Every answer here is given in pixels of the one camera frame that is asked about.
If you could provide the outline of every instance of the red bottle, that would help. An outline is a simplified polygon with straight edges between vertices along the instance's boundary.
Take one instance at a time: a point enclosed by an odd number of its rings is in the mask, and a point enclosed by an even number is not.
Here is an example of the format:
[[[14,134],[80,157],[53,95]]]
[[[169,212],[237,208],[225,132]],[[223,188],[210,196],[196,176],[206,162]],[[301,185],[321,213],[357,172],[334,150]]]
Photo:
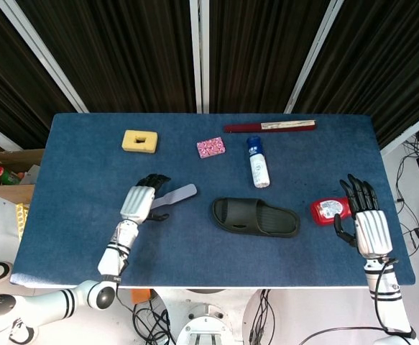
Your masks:
[[[311,215],[318,225],[333,224],[333,217],[340,214],[342,219],[351,215],[348,198],[324,198],[311,204]]]

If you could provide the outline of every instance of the orange object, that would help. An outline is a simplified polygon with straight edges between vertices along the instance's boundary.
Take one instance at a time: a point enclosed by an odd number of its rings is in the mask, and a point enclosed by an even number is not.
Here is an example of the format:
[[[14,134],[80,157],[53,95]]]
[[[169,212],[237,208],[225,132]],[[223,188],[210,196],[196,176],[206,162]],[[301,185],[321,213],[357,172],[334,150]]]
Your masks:
[[[132,304],[147,302],[150,299],[150,289],[131,289]]]

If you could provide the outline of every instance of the gray spatula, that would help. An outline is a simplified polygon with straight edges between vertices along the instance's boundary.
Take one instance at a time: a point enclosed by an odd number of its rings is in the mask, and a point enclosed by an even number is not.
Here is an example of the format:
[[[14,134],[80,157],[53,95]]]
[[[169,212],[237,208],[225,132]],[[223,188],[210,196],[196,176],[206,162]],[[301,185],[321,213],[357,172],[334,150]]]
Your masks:
[[[194,196],[196,194],[196,187],[194,184],[184,185],[172,192],[164,194],[161,198],[154,199],[152,203],[151,210],[163,205],[172,205],[174,203],[178,203],[186,198]]]

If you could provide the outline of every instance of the black slipper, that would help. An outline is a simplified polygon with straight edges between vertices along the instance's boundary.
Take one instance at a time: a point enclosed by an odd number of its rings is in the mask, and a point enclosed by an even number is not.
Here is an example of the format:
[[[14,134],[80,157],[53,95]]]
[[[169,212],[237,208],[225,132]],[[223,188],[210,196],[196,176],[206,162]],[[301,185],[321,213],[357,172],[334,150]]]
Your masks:
[[[235,234],[293,237],[300,227],[295,212],[269,206],[260,199],[216,199],[212,214],[221,228]]]

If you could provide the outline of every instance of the sponge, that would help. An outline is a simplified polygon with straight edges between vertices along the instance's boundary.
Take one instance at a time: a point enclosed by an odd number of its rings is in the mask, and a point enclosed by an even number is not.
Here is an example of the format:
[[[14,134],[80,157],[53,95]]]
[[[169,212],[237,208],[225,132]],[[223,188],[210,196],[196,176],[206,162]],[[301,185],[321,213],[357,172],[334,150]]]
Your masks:
[[[124,133],[123,150],[130,152],[155,153],[157,149],[158,133],[133,131],[128,129]]]

